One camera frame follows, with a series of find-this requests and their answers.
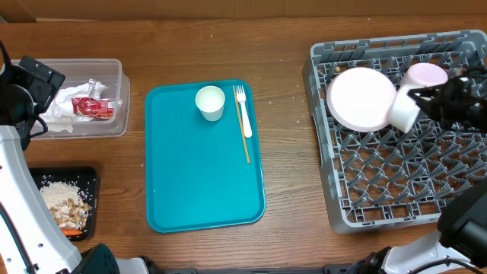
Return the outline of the white napkin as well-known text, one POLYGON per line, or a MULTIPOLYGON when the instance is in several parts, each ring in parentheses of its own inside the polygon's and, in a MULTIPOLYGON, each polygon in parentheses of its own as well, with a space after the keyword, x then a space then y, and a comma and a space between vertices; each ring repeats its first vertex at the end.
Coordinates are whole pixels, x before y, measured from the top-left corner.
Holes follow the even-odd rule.
POLYGON ((40 117, 46 122, 50 131, 67 130, 72 133, 74 122, 88 122, 94 119, 90 116, 78 115, 73 109, 72 99, 89 97, 98 100, 106 89, 107 86, 94 79, 90 79, 88 83, 79 86, 61 89, 48 110, 40 114, 40 117))

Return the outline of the nuts and rice pile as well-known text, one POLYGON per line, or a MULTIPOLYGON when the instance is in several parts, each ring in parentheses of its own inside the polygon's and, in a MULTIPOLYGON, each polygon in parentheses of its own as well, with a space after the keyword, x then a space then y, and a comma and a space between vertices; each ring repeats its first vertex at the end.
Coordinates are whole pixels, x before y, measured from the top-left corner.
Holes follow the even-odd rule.
POLYGON ((48 182, 40 188, 46 206, 60 228, 81 230, 91 214, 92 195, 73 182, 48 182))

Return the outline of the red snack wrapper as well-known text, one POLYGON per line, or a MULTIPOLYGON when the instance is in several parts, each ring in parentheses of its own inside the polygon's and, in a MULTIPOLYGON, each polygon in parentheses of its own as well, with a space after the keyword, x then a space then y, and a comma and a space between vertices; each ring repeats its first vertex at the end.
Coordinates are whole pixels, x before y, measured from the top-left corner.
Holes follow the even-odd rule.
POLYGON ((115 110, 115 103, 111 100, 89 97, 72 98, 72 106, 74 114, 96 119, 111 119, 115 110))

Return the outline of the white bowl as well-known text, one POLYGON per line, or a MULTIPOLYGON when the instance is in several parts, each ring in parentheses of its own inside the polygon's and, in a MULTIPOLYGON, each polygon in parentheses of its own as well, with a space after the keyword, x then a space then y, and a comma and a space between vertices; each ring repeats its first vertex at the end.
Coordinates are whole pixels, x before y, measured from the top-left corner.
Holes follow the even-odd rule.
POLYGON ((408 95, 412 89, 415 89, 415 86, 409 84, 399 88, 387 115, 389 124, 404 133, 411 130, 420 112, 420 108, 408 95))

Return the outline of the pale green cup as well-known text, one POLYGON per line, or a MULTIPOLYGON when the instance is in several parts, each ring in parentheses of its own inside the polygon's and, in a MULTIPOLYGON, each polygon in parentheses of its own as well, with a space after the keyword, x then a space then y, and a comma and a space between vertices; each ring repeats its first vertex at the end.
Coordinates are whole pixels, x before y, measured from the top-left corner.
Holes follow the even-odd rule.
POLYGON ((223 90, 216 86, 205 86, 197 92, 195 103, 206 120, 215 122, 223 115, 225 95, 223 90))

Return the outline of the wooden chopstick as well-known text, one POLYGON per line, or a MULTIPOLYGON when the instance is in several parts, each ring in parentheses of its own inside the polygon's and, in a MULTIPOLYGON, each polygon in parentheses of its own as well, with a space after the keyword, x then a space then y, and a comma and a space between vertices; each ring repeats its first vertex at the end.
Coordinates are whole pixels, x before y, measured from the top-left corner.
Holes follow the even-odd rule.
POLYGON ((235 105, 236 105, 236 110, 237 110, 237 117, 238 117, 238 121, 239 121, 239 125, 240 125, 240 133, 241 133, 241 137, 242 137, 243 149, 245 152, 247 164, 250 164, 250 156, 249 156, 248 148, 247 148, 247 140, 246 140, 246 137, 244 135, 244 127, 243 127, 243 122, 242 122, 242 118, 241 118, 239 103, 237 100, 237 92, 236 92, 236 88, 234 85, 232 85, 232 89, 233 89, 233 93, 234 93, 234 100, 235 100, 235 105))

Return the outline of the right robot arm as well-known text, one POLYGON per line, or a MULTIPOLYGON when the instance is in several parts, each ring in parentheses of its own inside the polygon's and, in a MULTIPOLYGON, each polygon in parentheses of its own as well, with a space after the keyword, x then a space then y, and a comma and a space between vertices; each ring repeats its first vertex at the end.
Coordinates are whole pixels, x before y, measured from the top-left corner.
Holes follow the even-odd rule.
MULTIPOLYGON (((419 111, 450 130, 486 131, 486 96, 472 93, 474 81, 486 77, 484 65, 464 68, 443 84, 400 88, 388 121, 408 132, 419 111)), ((486 180, 454 198, 441 213, 434 232, 402 247, 385 247, 353 263, 348 273, 442 273, 464 268, 480 273, 486 267, 486 180)))

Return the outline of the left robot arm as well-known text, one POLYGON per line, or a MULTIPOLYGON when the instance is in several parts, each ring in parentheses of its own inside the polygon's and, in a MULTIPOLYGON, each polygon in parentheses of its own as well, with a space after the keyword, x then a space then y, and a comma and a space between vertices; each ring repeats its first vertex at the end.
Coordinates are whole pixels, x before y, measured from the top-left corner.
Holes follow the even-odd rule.
POLYGON ((104 244, 85 252, 62 233, 24 158, 31 129, 65 76, 29 56, 3 55, 1 73, 1 255, 9 273, 159 273, 146 256, 117 259, 104 244))

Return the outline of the white plastic fork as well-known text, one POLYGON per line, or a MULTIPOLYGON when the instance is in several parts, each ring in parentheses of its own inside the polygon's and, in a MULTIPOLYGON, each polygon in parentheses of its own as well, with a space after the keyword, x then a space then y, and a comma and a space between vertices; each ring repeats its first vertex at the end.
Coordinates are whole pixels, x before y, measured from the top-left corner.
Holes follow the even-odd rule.
POLYGON ((240 104, 241 118, 243 122, 243 131, 246 138, 251 138, 253 131, 250 125, 250 119, 248 117, 246 101, 247 97, 243 85, 238 85, 236 87, 237 101, 240 104))

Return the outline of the large pink plate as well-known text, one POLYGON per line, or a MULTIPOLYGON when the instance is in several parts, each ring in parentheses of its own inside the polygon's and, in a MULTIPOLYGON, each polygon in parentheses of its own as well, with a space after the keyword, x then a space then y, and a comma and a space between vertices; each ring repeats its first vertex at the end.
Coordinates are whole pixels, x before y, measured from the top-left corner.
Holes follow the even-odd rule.
POLYGON ((329 84, 326 103, 333 118, 357 132, 386 127, 387 114, 396 97, 393 82, 372 68, 345 70, 329 84))

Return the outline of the pink bowl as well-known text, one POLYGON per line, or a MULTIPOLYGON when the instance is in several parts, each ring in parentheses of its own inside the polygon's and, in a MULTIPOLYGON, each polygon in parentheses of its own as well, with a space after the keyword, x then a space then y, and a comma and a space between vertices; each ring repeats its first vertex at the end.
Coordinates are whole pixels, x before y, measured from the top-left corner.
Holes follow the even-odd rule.
POLYGON ((420 62, 411 65, 399 82, 399 86, 431 87, 448 81, 447 72, 440 66, 420 62))

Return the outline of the orange carrot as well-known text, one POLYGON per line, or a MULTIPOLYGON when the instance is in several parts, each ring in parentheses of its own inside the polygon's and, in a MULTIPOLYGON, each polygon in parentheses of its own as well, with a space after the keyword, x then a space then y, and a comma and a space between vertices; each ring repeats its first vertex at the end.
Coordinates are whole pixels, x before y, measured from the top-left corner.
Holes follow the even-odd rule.
POLYGON ((66 237, 75 237, 83 234, 82 231, 75 228, 62 228, 61 231, 66 237))

